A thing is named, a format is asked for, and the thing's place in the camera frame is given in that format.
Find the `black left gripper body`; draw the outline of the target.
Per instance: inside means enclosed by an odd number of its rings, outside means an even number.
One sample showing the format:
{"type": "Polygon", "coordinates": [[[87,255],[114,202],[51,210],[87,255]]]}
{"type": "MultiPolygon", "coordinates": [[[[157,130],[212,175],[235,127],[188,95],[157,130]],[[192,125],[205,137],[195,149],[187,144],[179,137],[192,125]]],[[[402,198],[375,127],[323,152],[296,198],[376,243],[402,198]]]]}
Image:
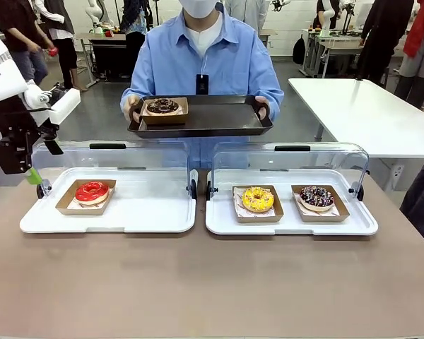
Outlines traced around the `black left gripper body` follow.
{"type": "Polygon", "coordinates": [[[0,126],[0,168],[4,174],[23,174],[32,167],[33,144],[41,126],[0,126]]]}

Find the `person's right hand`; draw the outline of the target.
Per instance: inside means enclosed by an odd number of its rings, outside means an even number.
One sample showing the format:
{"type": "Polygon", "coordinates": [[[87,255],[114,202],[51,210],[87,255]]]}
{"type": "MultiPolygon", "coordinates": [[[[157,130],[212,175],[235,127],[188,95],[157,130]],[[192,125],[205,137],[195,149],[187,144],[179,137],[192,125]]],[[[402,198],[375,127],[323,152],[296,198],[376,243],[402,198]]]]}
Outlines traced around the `person's right hand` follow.
{"type": "Polygon", "coordinates": [[[141,122],[141,113],[138,111],[140,97],[138,95],[130,95],[127,98],[127,112],[131,121],[139,124],[141,122]]]}

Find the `person's left hand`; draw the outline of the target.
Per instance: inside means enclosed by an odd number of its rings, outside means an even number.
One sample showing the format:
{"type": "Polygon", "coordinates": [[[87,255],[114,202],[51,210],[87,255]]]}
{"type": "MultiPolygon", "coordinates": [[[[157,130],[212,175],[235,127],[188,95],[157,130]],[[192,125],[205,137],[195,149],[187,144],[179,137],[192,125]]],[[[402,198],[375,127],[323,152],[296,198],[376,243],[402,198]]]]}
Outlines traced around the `person's left hand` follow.
{"type": "Polygon", "coordinates": [[[255,100],[259,106],[257,114],[259,116],[259,120],[262,121],[267,117],[267,114],[269,113],[269,101],[264,96],[256,96],[255,100]]]}

